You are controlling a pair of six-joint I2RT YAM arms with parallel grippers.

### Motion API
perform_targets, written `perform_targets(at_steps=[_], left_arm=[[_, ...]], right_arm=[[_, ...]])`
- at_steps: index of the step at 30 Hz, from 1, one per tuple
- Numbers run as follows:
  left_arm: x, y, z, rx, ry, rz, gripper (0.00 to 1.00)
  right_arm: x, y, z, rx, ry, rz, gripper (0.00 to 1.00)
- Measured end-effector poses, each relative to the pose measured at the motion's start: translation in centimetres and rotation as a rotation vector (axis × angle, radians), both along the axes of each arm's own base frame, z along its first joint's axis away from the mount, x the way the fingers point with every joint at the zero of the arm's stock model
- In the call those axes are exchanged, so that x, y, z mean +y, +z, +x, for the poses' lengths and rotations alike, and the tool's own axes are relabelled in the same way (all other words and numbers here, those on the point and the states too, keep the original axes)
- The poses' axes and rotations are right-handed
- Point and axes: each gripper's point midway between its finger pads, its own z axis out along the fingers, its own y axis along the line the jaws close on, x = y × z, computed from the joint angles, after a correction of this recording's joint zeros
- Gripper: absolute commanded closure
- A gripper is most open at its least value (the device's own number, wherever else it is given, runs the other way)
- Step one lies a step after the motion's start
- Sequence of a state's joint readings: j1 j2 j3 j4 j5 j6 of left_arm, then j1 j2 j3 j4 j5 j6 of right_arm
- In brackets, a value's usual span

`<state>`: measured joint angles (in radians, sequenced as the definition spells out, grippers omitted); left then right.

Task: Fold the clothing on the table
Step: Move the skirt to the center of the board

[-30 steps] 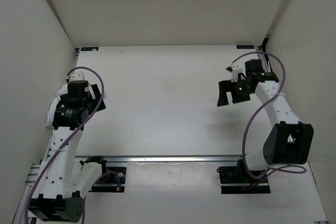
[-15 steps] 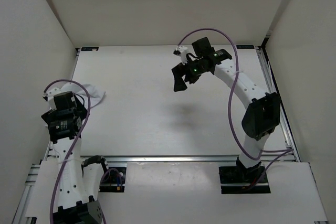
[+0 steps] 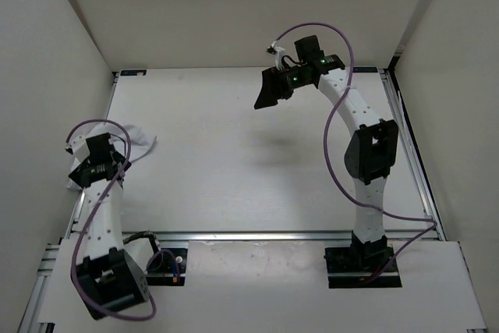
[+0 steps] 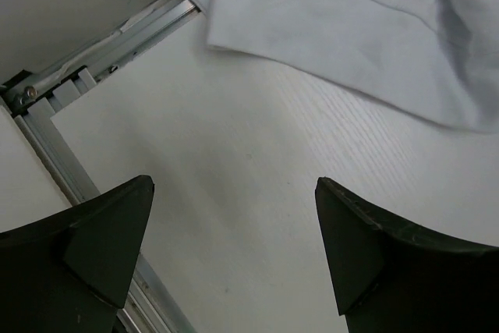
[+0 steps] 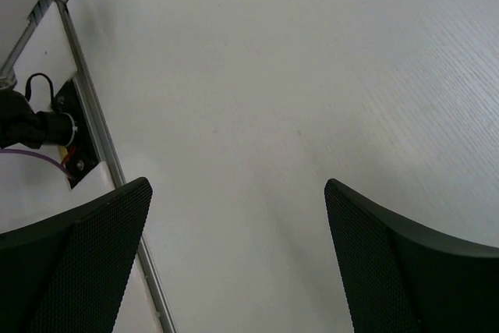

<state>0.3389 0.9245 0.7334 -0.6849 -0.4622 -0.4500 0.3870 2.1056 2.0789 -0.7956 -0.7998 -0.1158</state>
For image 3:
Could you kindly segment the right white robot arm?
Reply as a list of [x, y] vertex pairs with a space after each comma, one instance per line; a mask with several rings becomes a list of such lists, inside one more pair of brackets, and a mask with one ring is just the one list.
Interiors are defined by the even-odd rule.
[[379, 271], [392, 255], [384, 230], [384, 188], [395, 164], [398, 125], [382, 119], [347, 84], [349, 74], [337, 55], [325, 55], [316, 36], [295, 43], [297, 59], [272, 43], [267, 53], [275, 65], [262, 72], [262, 88], [255, 109], [288, 100], [300, 87], [315, 86], [336, 108], [351, 139], [344, 155], [345, 168], [354, 182], [356, 206], [351, 243], [326, 254], [331, 271]]

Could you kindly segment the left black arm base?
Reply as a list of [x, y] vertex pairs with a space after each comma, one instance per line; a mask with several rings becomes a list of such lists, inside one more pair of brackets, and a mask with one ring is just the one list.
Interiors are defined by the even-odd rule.
[[172, 286], [185, 285], [186, 268], [188, 260], [187, 248], [168, 248], [149, 260], [146, 268], [146, 279], [149, 286]]

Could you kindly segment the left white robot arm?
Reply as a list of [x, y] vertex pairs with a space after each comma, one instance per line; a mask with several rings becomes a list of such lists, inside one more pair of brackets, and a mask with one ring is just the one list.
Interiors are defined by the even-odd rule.
[[73, 253], [71, 280], [98, 321], [107, 311], [119, 313], [150, 297], [144, 271], [127, 252], [122, 238], [123, 176], [116, 174], [131, 163], [116, 150], [110, 133], [86, 139], [79, 136], [69, 150], [80, 161], [69, 178], [84, 191], [82, 213], [90, 222], [80, 230], [82, 239]]

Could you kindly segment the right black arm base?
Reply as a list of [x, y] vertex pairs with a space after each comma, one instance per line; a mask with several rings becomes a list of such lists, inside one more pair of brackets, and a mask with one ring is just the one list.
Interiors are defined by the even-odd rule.
[[393, 289], [402, 287], [396, 261], [381, 272], [394, 255], [393, 248], [390, 246], [385, 255], [375, 256], [374, 259], [367, 260], [365, 264], [354, 259], [349, 247], [327, 247], [324, 252], [329, 289]]

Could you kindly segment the white skirt cloth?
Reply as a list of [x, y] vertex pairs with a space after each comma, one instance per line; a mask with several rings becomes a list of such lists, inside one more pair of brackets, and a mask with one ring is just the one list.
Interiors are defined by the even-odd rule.
[[[131, 155], [129, 161], [133, 163], [134, 161], [140, 160], [152, 150], [156, 143], [157, 137], [155, 135], [145, 133], [141, 127], [136, 125], [126, 124], [123, 127], [126, 129], [131, 139]], [[86, 124], [83, 126], [82, 130], [79, 130], [76, 135], [72, 137], [71, 142], [77, 138], [97, 136], [102, 133], [109, 133], [115, 149], [121, 155], [126, 155], [126, 136], [124, 132], [117, 126], [113, 126], [112, 124], [105, 122], [98, 122], [94, 126]]]

